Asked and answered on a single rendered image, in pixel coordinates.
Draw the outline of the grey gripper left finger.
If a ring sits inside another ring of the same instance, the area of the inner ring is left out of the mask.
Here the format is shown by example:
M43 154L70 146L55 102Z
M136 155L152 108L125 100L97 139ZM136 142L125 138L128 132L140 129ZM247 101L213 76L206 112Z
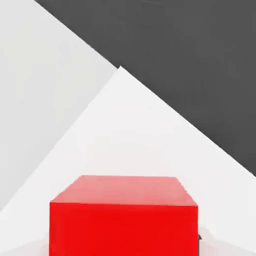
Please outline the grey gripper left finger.
M17 256L49 256L49 240L41 239L25 244L18 249Z

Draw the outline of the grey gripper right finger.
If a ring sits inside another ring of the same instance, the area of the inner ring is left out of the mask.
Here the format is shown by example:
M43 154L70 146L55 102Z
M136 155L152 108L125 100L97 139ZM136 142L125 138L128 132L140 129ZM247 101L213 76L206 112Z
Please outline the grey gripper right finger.
M199 228L199 235L199 256L246 256L246 250L217 240L205 227Z

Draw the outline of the small red cube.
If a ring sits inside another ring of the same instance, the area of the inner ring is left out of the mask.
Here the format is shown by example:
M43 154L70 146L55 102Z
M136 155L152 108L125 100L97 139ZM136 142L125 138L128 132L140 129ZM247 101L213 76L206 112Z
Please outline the small red cube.
M82 175L50 201L49 256L199 256L198 205L176 177Z

